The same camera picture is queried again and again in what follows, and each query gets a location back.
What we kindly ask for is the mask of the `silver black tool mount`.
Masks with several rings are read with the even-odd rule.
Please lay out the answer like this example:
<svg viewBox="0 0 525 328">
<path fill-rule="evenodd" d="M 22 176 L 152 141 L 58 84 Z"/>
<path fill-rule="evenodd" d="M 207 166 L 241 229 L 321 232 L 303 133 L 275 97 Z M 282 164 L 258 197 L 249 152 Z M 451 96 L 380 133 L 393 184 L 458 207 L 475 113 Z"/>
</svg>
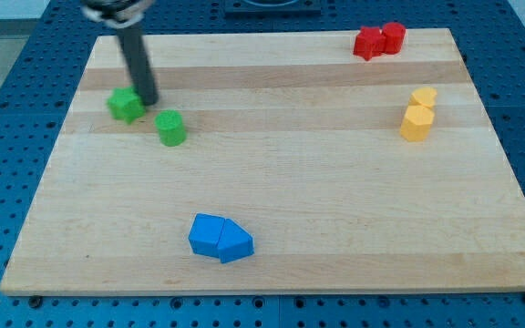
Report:
<svg viewBox="0 0 525 328">
<path fill-rule="evenodd" d="M 111 28 L 127 28 L 139 23 L 154 0 L 80 0 L 84 17 Z"/>
</svg>

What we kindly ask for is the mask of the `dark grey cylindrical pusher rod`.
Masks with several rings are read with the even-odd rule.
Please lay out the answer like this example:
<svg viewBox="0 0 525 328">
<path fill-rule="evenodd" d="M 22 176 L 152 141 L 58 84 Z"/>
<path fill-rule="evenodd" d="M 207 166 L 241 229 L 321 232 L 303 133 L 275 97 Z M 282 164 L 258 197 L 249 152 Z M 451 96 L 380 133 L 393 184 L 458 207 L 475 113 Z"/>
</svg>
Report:
<svg viewBox="0 0 525 328">
<path fill-rule="evenodd" d="M 117 37 L 134 91 L 145 106 L 156 104 L 159 101 L 159 92 L 144 45 L 140 22 L 118 29 Z"/>
</svg>

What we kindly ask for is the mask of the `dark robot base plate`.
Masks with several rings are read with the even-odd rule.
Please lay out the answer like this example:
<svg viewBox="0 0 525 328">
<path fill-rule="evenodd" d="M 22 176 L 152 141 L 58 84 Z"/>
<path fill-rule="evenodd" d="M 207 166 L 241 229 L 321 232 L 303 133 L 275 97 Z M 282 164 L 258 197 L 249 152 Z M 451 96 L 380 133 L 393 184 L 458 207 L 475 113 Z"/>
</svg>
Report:
<svg viewBox="0 0 525 328">
<path fill-rule="evenodd" d="M 320 14 L 322 0 L 224 0 L 225 16 Z"/>
</svg>

